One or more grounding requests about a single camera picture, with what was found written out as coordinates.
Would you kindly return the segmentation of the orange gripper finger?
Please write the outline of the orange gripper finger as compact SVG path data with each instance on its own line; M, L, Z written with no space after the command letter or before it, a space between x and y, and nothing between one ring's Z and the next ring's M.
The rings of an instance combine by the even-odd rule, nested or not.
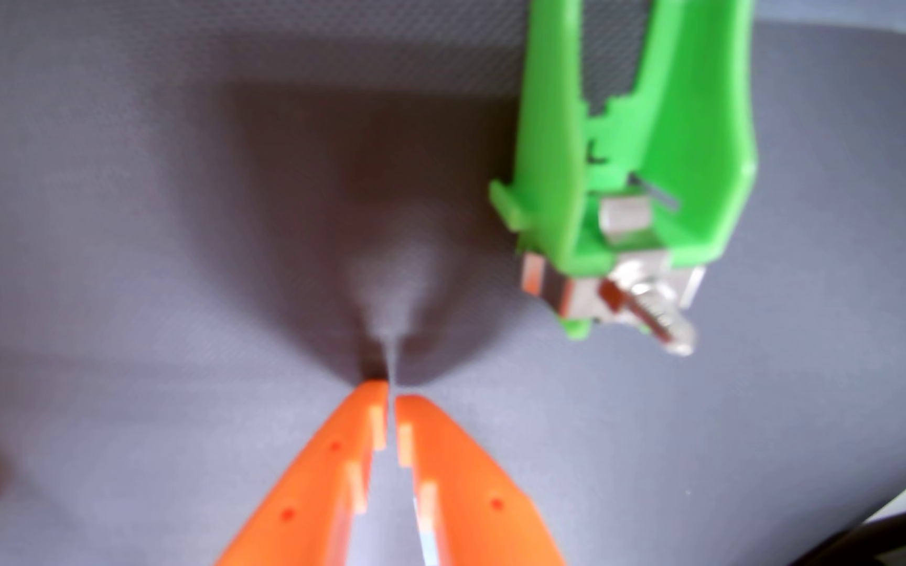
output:
M438 405L395 400L397 458L411 471L421 535L439 565L566 565L530 499Z
M345 565L385 447L389 384L367 380L327 417L244 523L218 565Z

